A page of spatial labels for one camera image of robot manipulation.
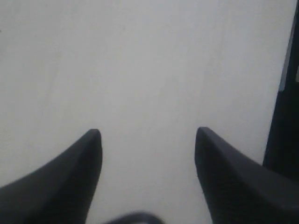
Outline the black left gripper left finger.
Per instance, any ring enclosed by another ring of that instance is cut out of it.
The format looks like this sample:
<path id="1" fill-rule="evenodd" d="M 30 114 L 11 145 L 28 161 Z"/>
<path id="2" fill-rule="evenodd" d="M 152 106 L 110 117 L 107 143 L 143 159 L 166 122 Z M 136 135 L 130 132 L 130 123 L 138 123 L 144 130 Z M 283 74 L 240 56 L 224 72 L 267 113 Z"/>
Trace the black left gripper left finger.
<path id="1" fill-rule="evenodd" d="M 53 160 L 0 188 L 0 222 L 86 223 L 101 167 L 101 134 L 90 129 Z"/>

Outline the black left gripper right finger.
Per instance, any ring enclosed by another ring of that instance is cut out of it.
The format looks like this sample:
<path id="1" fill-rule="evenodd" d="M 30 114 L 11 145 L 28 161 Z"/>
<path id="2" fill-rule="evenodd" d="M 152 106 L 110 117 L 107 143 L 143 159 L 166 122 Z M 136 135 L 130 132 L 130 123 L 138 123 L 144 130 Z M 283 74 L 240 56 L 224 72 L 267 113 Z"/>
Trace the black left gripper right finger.
<path id="1" fill-rule="evenodd" d="M 214 224 L 297 224 L 299 184 L 250 159 L 208 127 L 194 161 Z"/>

